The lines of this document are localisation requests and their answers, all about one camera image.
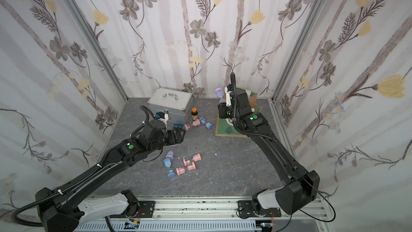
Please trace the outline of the pink hourglass small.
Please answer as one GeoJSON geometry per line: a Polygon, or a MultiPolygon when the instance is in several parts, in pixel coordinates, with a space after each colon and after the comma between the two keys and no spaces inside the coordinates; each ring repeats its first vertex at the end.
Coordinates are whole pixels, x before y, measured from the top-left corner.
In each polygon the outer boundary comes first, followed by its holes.
{"type": "Polygon", "coordinates": [[[194,162],[201,161],[201,160],[202,160],[202,157],[201,157],[200,153],[194,155],[193,158],[192,158],[192,160],[193,160],[194,162]]]}

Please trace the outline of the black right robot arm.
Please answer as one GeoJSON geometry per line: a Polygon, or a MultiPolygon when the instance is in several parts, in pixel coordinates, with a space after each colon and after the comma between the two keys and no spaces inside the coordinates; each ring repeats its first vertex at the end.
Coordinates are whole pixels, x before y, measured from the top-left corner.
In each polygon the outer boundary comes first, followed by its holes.
{"type": "Polygon", "coordinates": [[[258,193],[256,199],[267,194],[286,214],[293,215],[300,211],[321,221],[303,210],[318,195],[325,199],[318,190],[318,173],[308,171],[301,165],[276,138],[264,115],[252,111],[246,92],[237,89],[235,73],[230,74],[230,85],[226,87],[226,93],[226,102],[218,105],[220,118],[231,119],[234,129],[250,138],[262,150],[283,184],[279,189],[258,193]]]}

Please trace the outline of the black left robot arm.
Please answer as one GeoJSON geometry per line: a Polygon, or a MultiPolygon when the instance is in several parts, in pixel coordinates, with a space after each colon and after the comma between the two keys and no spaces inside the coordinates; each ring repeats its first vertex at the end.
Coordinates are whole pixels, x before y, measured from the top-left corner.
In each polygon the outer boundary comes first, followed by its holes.
{"type": "Polygon", "coordinates": [[[185,129],[167,129],[167,125],[146,107],[141,124],[129,138],[109,149],[100,161],[73,180],[53,190],[43,188],[33,203],[16,209],[11,220],[28,227],[43,227],[47,232],[73,232],[86,212],[80,203],[117,174],[148,157],[156,150],[183,142],[185,129]]]}

